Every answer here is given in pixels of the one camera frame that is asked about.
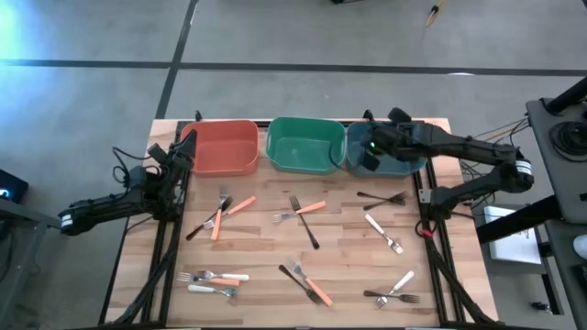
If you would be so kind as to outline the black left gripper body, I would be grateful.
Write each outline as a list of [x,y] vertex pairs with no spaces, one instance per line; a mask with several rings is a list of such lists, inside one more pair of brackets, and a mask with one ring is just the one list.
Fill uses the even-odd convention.
[[189,141],[171,143],[165,160],[167,178],[183,178],[194,165],[194,143]]

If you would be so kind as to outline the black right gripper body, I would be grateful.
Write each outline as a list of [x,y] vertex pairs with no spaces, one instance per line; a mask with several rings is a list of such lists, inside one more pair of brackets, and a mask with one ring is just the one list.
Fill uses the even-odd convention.
[[413,123],[370,123],[366,149],[375,156],[383,154],[398,160],[415,160],[411,150]]

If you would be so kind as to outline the black metal fork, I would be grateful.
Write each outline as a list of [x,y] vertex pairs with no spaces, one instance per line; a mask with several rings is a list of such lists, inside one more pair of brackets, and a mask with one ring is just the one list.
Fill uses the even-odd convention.
[[357,195],[359,197],[368,197],[368,198],[373,198],[377,200],[377,205],[379,204],[405,204],[405,198],[407,197],[407,192],[399,192],[394,196],[388,197],[388,198],[383,198],[383,197],[379,197],[379,196],[375,196],[372,194],[368,194],[365,192],[357,192]]
[[[294,195],[290,197],[290,203],[292,205],[292,208],[295,211],[300,211],[302,209],[302,207],[299,204],[299,201],[297,200],[297,198]],[[303,223],[303,225],[305,227],[306,233],[308,234],[308,237],[310,239],[310,242],[311,242],[313,248],[314,249],[320,249],[320,245],[319,245],[316,237],[311,232],[309,226],[307,225],[307,223],[306,223],[303,215],[302,214],[298,214],[298,216],[300,217],[300,219],[301,219],[301,221],[302,221],[302,223]]]
[[287,277],[289,277],[291,280],[293,280],[298,286],[300,286],[302,288],[302,290],[305,292],[305,295],[313,303],[320,304],[322,302],[321,298],[317,295],[317,293],[315,291],[313,291],[309,287],[306,287],[302,282],[300,282],[284,265],[279,265],[278,269],[283,274],[285,274]]
[[370,211],[373,208],[378,206],[382,206],[384,204],[399,204],[405,205],[405,198],[407,197],[407,192],[399,192],[394,196],[389,198],[381,198],[381,200],[377,203],[368,204],[362,207],[364,211]]
[[364,291],[363,295],[366,297],[378,297],[378,298],[393,298],[397,299],[403,303],[419,303],[420,297],[417,295],[412,294],[400,294],[400,295],[393,295],[393,294],[382,294],[376,291]]
[[[228,198],[221,205],[221,211],[222,212],[226,211],[226,209],[228,209],[228,207],[232,204],[232,201],[233,201],[233,198],[231,196],[228,196]],[[194,236],[199,231],[201,231],[202,229],[205,229],[205,228],[209,228],[209,224],[211,224],[213,222],[215,217],[216,217],[216,215],[212,214],[206,221],[204,221],[201,225],[199,225],[192,232],[190,232],[185,238],[187,240],[192,240],[194,238]]]

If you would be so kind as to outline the white-handled fork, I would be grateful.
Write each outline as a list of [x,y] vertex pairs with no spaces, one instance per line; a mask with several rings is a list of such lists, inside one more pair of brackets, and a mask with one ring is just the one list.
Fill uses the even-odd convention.
[[189,292],[198,292],[198,293],[218,293],[218,294],[224,295],[228,298],[238,296],[238,290],[234,289],[234,288],[216,289],[213,287],[199,286],[199,285],[195,285],[195,284],[190,284],[188,286],[188,291]]
[[[409,282],[415,273],[410,270],[408,271],[388,292],[387,295],[392,295],[398,292],[407,282]],[[382,308],[386,303],[389,302],[389,299],[386,296],[380,297],[376,300],[375,305],[377,308]]]
[[375,221],[375,219],[370,214],[364,215],[365,220],[376,230],[387,242],[387,245],[398,255],[404,253],[404,249],[396,243],[393,239],[391,239],[384,229]]
[[214,273],[211,270],[201,270],[196,273],[199,278],[212,280],[212,279],[222,279],[222,280],[234,280],[234,281],[248,281],[249,275],[246,274],[231,274],[231,273]]

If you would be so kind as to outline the orange-handled fork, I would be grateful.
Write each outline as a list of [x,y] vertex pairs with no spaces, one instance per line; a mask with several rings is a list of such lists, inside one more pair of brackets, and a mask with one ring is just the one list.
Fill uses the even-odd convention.
[[280,224],[286,220],[288,220],[289,218],[296,216],[296,215],[301,215],[304,213],[308,213],[308,212],[312,212],[318,209],[321,209],[323,207],[325,207],[327,204],[325,201],[321,201],[321,202],[317,202],[317,203],[313,203],[310,204],[306,207],[302,207],[299,202],[297,200],[292,199],[291,200],[292,203],[292,207],[293,207],[293,211],[290,213],[282,213],[282,214],[276,214],[273,217],[272,222],[274,224]]
[[227,198],[228,198],[227,187],[221,186],[220,190],[219,190],[219,204],[218,204],[218,208],[216,211],[216,217],[215,217],[214,226],[213,226],[212,235],[211,235],[211,239],[213,241],[216,241],[218,238],[220,221],[221,221],[221,216],[223,213],[222,209],[223,209],[223,205],[224,205]]
[[[227,212],[223,213],[223,215],[221,216],[221,219],[224,220],[225,218],[231,216],[232,214],[240,211],[241,209],[253,204],[255,201],[257,200],[257,198],[255,196],[250,196],[249,199],[241,202],[240,204],[232,207],[231,209],[229,209]],[[207,230],[207,229],[211,229],[215,226],[215,222],[213,220],[209,220],[204,222],[203,224],[203,229]]]
[[187,272],[180,272],[176,276],[176,280],[187,281],[187,282],[204,282],[204,283],[211,283],[211,284],[217,284],[217,285],[224,285],[224,286],[228,286],[228,287],[238,287],[240,285],[239,280],[219,279],[219,278],[205,279],[203,277],[198,277],[195,274],[187,273]]
[[301,264],[292,258],[287,259],[288,267],[299,275],[308,285],[309,287],[317,294],[317,296],[322,300],[322,302],[330,307],[333,304],[333,301],[330,297],[320,288],[318,287],[310,278],[306,276],[306,274],[302,270]]

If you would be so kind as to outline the blue-grey plastic bin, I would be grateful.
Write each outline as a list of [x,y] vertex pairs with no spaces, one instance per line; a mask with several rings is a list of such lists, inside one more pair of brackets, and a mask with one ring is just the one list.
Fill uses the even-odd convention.
[[418,161],[400,161],[389,155],[379,157],[380,164],[375,171],[368,170],[362,165],[364,156],[363,142],[369,139],[371,124],[356,122],[347,130],[347,166],[349,172],[362,178],[405,178],[426,166],[426,159]]

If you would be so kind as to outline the orange plastic bin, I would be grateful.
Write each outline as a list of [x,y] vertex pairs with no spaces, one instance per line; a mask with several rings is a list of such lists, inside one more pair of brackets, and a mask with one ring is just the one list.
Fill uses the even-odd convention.
[[246,176],[255,172],[259,156],[259,129],[251,120],[200,121],[188,124],[197,142],[192,173],[198,177]]

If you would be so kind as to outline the green plastic bin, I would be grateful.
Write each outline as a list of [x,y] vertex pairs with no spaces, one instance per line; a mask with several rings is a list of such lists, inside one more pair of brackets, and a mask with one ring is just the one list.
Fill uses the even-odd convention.
[[277,171],[324,176],[342,167],[346,141],[338,121],[283,116],[268,126],[265,153]]

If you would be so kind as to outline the yellow stick object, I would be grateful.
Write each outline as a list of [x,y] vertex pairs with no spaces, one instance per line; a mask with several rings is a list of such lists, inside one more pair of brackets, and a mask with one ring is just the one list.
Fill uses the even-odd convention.
[[437,3],[430,8],[426,19],[426,28],[430,28],[437,20],[438,15],[442,12],[446,3],[447,0],[438,0]]

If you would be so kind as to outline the grey desk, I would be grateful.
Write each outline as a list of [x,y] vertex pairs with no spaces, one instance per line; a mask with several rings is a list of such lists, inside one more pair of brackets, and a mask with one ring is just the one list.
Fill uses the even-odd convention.
[[587,161],[572,162],[563,158],[551,143],[549,131],[563,122],[587,124],[587,104],[574,104],[562,115],[551,115],[541,100],[528,101],[526,110],[545,163],[562,217],[569,223],[587,224]]

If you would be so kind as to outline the black slanted beam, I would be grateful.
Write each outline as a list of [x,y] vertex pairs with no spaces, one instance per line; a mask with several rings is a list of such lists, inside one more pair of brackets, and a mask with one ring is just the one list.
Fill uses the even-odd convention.
[[561,220],[562,218],[559,202],[554,195],[551,195],[512,214],[479,226],[476,233],[479,243],[485,244],[541,225],[548,220]]

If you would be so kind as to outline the white box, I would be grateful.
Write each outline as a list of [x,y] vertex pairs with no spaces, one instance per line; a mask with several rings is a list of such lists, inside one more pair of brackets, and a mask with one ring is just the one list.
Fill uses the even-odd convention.
[[[501,217],[514,213],[515,210],[496,206],[485,206],[483,214],[485,223],[489,224]],[[510,236],[489,243],[493,260],[541,265],[534,228],[525,229]]]

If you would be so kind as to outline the black device with blue light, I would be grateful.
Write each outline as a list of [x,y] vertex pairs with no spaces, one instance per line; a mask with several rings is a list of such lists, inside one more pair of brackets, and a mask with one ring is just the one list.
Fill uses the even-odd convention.
[[20,204],[26,195],[29,184],[10,174],[5,170],[0,170],[0,198],[6,199],[16,204]]

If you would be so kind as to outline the black pole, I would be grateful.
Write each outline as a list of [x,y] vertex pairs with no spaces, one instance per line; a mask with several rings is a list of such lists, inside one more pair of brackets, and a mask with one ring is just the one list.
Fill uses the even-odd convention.
[[580,103],[587,98],[587,76],[572,85],[571,88],[561,93],[559,96],[548,101],[545,105],[546,110],[556,116],[561,114],[571,105]]

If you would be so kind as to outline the black aluminium rig frame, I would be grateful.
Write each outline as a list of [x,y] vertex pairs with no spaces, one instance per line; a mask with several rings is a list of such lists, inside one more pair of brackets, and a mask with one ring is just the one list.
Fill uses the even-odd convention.
[[[255,196],[257,200],[221,219],[218,238],[202,229],[192,240],[185,237],[216,214],[219,190],[227,187],[232,204]],[[376,199],[407,192],[405,205],[384,204],[370,211],[363,206]],[[326,206],[302,214],[320,249],[314,249],[298,215],[274,224],[273,217],[325,201]],[[365,220],[371,215],[404,253],[398,255]],[[464,320],[467,313],[453,301],[442,278],[432,278],[424,240],[415,233],[419,219],[415,184],[411,178],[357,178],[337,170],[327,176],[277,171],[264,151],[257,169],[248,176],[202,178],[192,176],[181,227],[158,226],[144,215],[131,218],[122,245],[115,281],[106,304],[105,319],[117,319],[135,298],[150,273],[150,258],[157,239],[175,243],[170,270],[156,285],[149,319],[167,327],[197,328],[351,328],[437,326],[442,319]],[[306,287],[309,285],[287,264],[297,260],[303,272],[333,301],[312,302],[293,280],[279,271],[284,265]],[[180,272],[249,275],[238,287],[176,280]],[[388,298],[382,308],[378,297],[364,291],[387,292],[408,272],[415,276],[393,295],[412,294],[419,303]],[[238,296],[189,292],[188,286],[234,288]]]

